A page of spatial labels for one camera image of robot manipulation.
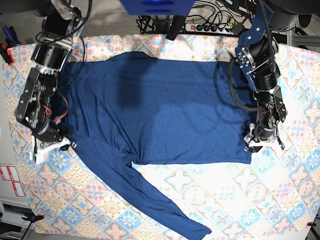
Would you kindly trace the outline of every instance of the red clamp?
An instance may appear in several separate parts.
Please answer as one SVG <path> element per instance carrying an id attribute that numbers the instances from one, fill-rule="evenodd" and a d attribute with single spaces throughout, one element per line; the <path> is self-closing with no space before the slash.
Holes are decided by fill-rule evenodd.
<path id="1" fill-rule="evenodd" d="M 1 44 L 0 54 L 9 66 L 15 62 L 10 49 L 5 44 Z"/>

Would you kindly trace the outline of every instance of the power strip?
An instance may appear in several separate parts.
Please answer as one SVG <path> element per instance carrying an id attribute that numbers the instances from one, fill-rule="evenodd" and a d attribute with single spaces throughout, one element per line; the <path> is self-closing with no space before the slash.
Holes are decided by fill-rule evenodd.
<path id="1" fill-rule="evenodd" d="M 203 24 L 197 24 L 197 23 L 186 23 L 184 26 L 184 29 L 186 32 L 191 32 L 191 33 L 207 33 L 207 34 L 224 34 L 224 35 L 234 35 L 234 33 L 231 31 L 229 26 L 225 26 L 223 27 L 223 29 L 217 29 L 216 31 L 211 31 L 211 29 L 209 29 L 208 31 L 204 30 L 204 27 L 202 28 L 202 30 L 198 30 L 197 26 L 200 26 Z"/>

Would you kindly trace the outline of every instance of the patterned tablecloth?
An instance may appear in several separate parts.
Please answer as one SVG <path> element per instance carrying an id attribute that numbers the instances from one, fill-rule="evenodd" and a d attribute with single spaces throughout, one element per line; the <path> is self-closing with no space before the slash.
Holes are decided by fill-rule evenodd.
<path id="1" fill-rule="evenodd" d="M 229 61 L 237 45 L 236 38 L 196 35 L 179 35 L 175 41 L 163 35 L 94 36 L 84 41 L 87 61 L 130 51 L 168 60 Z M 74 47 L 73 57 L 80 60 L 82 45 Z M 185 239 L 128 204 L 72 149 L 52 151 L 41 165 L 29 160 L 30 131 L 16 122 L 14 111 L 33 65 L 33 48 L 11 48 L 15 63 L 2 64 L 18 175 L 33 212 L 44 215 L 36 232 L 113 240 Z M 301 231 L 320 207 L 320 54 L 280 45 L 276 61 L 288 110 L 280 126 L 284 151 L 263 148 L 252 155 L 251 165 L 134 166 L 189 218 L 212 229 L 206 239 Z"/>

